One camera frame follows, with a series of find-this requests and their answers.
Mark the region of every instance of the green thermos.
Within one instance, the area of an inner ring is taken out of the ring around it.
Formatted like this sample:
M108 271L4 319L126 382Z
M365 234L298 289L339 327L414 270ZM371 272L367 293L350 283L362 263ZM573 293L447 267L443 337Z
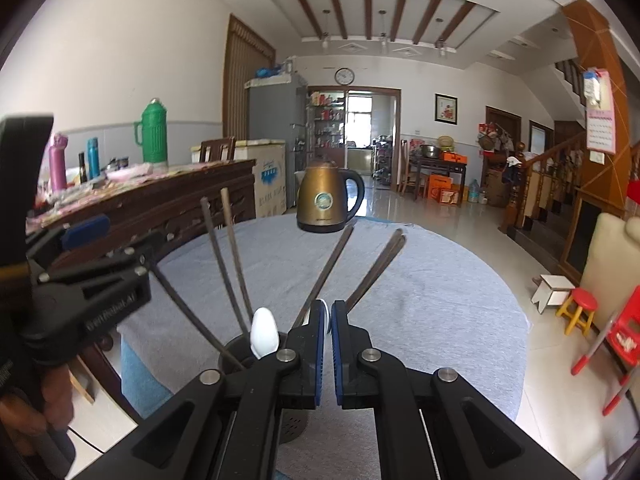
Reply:
M142 125L142 140L138 140L138 126ZM133 123L136 144L142 146L143 162L159 164L167 162L166 108L160 99L151 102L142 112L142 121Z

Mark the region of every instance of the wall clock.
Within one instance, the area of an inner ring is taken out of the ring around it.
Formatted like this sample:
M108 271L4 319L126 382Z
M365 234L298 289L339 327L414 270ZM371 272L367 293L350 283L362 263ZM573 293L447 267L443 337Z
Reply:
M335 71L334 78L338 85L347 86L353 83L353 80L356 79L356 75L353 73L351 68L339 68Z

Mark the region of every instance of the kettle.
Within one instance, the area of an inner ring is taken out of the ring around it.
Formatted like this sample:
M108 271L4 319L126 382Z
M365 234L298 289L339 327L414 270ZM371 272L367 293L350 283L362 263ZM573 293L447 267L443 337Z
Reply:
M138 127L142 126L142 140L138 139ZM142 112L142 121L133 123L136 144L142 146L142 161L167 164L166 108L160 99L152 99Z
M358 187L358 197L347 210L347 180ZM364 182L353 170L338 168L333 162L315 160L305 171L298 190L298 227L312 233L333 233L344 228L364 199Z

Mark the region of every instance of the kettle handle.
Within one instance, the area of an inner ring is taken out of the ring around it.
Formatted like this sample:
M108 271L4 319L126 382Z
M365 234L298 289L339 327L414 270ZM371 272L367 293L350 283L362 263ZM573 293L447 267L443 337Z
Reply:
M136 139L136 144L142 146L142 141L138 140L138 126L140 126L140 124L142 124L140 121L133 123L133 137Z
M362 205L362 200L364 199L364 181L362 177L353 170L344 170L343 168L340 168L338 170L338 173L344 179L345 186L347 185L347 180L353 180L356 183L356 186L358 187L358 196L356 197L356 203L353 205L351 209L347 211L346 221L348 222L356 215L356 213L358 212L358 209L360 209L360 206Z

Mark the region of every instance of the wooden sideboard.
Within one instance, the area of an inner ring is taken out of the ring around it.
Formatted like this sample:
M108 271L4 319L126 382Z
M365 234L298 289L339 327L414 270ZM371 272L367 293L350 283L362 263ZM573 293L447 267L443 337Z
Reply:
M54 267L80 264L104 256L126 246L137 236L151 229L166 235L161 257L206 232L200 199L206 196L211 204L215 225L223 225L220 190L228 188L232 213L236 222L255 218L255 160L219 162L197 171L179 173L169 178L147 182L102 202L93 203L57 219L51 226L75 223L99 214L111 221L109 233L74 251L62 254ZM79 356L85 367L109 396L136 422L140 416L122 395L120 377L97 345Z

